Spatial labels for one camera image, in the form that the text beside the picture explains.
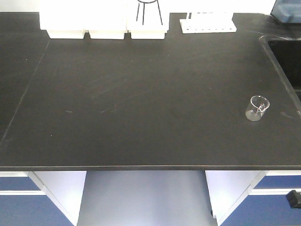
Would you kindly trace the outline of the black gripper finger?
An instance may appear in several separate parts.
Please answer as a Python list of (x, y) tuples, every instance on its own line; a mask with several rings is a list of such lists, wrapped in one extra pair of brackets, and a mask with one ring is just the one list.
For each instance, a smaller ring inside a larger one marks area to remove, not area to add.
[(296, 190), (291, 190), (288, 194), (285, 195), (286, 199), (292, 209), (301, 208), (301, 193)]

